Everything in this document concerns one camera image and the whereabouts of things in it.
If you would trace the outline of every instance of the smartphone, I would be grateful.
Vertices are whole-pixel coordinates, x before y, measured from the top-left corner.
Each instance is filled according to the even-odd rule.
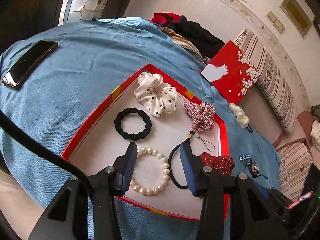
[[[40,61],[57,46],[57,41],[38,41],[9,69],[2,83],[18,89]]]

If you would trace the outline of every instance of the pearl bracelet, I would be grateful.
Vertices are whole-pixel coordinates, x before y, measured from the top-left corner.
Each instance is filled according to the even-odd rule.
[[[130,181],[130,187],[136,191],[139,192],[142,195],[147,195],[150,196],[152,194],[158,194],[159,191],[164,190],[164,187],[167,185],[168,183],[168,179],[169,179],[169,164],[167,163],[167,158],[162,156],[161,153],[159,153],[157,150],[153,150],[151,147],[142,147],[141,149],[138,149],[138,157],[143,155],[143,154],[152,154],[153,156],[157,157],[158,159],[160,159],[161,163],[162,163],[162,167],[164,168],[164,175],[162,176],[162,181],[161,183],[152,189],[149,188],[144,188],[144,187],[140,187],[138,184],[136,184],[133,180]]]

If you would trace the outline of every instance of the metal screw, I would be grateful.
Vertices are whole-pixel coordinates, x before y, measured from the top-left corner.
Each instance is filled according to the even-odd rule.
[[[203,170],[204,172],[211,172],[211,171],[212,171],[212,168],[211,168],[210,166],[204,166],[204,167],[202,168],[202,170]]]
[[[245,179],[248,178],[248,175],[245,174],[245,173],[240,173],[240,174],[239,174],[239,178],[245,180]]]
[[[70,176],[70,179],[71,179],[71,180],[77,180],[78,178],[77,178],[75,175],[71,175],[71,176]]]
[[[105,169],[105,171],[107,172],[107,173],[111,173],[111,172],[113,172],[115,170],[115,168],[113,167],[113,166],[108,166],[108,167],[106,167],[106,169]]]

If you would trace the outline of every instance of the red box lid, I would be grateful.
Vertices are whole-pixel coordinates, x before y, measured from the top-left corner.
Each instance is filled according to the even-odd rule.
[[[201,72],[229,102],[237,104],[260,76],[252,62],[228,41]]]

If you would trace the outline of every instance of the blue cloth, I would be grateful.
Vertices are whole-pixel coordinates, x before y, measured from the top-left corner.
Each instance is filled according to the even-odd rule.
[[[115,87],[151,63],[201,100],[214,103],[227,126],[233,175],[247,173],[239,156],[250,154],[260,173],[254,179],[279,189],[279,158],[272,145],[255,130],[241,129],[228,102],[199,74],[203,65],[170,37],[142,18],[85,20],[37,34],[12,45],[0,57],[1,76],[35,42],[58,41],[59,46],[34,70],[20,90],[0,85],[0,109],[36,141],[60,155],[88,115]],[[0,130],[0,150],[9,170],[42,207],[58,192],[69,173],[37,157]],[[123,239],[195,239],[198,222],[154,214],[116,200]],[[89,236],[93,237],[92,208]],[[229,234],[226,221],[226,237]]]

